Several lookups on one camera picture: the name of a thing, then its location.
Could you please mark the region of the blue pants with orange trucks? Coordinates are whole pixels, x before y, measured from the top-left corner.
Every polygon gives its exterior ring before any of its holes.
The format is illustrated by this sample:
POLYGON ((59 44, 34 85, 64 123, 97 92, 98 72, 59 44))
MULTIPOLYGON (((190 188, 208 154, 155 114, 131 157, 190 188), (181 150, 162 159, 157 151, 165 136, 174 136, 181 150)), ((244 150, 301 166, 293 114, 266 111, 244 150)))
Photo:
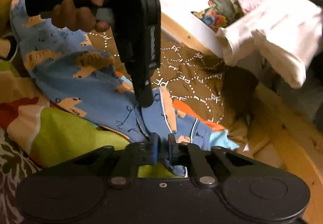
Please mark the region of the blue pants with orange trucks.
POLYGON ((25 0, 12 0, 10 12, 24 67, 42 91, 19 107, 31 128, 20 128, 13 138, 38 164, 51 167, 105 145, 122 150, 147 141, 151 133, 162 140, 172 133, 177 142, 203 150, 235 150, 227 130, 215 131, 174 106, 163 85, 162 60, 152 77, 153 104, 141 108, 125 69, 115 67, 115 45, 100 50, 102 35, 29 17, 25 0))

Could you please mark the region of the brown PF patterned duvet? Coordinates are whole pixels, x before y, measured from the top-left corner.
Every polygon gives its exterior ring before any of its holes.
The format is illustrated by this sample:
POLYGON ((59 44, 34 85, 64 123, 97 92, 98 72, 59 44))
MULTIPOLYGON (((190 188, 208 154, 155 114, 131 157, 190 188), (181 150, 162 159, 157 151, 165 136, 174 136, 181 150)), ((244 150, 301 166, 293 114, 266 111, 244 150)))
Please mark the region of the brown PF patterned duvet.
POLYGON ((249 155, 257 78, 166 39, 161 56, 153 105, 143 109, 112 36, 58 30, 25 40, 13 62, 1 62, 1 129, 41 167, 153 132, 249 155))

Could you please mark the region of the wooden bed frame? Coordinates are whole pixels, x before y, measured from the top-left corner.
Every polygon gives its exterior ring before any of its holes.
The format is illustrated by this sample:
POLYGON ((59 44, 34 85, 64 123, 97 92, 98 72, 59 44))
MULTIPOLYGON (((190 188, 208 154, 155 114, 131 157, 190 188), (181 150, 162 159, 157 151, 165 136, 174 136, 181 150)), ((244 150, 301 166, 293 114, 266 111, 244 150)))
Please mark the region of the wooden bed frame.
POLYGON ((239 154, 303 179, 311 192, 304 219, 322 223, 322 133, 270 90, 265 78, 225 66, 166 14, 161 26, 161 75, 174 106, 215 131, 227 130, 239 154))

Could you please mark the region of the white hanging garment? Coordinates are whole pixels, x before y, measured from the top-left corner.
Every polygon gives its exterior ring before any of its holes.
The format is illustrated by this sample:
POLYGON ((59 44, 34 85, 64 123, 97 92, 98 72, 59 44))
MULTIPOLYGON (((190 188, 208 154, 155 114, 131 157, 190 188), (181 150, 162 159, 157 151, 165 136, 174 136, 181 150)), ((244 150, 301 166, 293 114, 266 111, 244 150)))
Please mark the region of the white hanging garment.
POLYGON ((258 51, 292 88, 301 88, 322 42, 322 6, 311 0, 238 0, 243 17, 216 36, 226 65, 258 51))

